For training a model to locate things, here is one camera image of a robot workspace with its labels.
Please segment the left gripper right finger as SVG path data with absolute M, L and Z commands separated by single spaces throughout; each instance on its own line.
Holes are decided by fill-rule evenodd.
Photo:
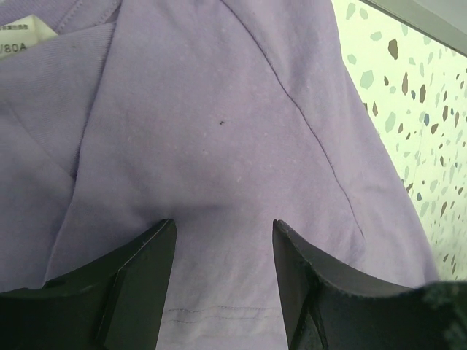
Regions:
M 337 260 L 282 220 L 274 262 L 289 349 L 465 349 L 466 283 L 402 287 Z

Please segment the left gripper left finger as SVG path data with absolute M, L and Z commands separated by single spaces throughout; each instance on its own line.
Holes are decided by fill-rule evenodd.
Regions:
M 155 349 L 177 229 L 164 219 L 41 289 L 1 294 L 2 349 Z

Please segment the purple t-shirt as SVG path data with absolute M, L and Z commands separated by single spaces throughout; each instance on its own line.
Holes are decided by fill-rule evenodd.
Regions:
M 329 1 L 3 1 L 1 289 L 177 225 L 159 349 L 285 349 L 275 219 L 369 275 L 438 279 Z

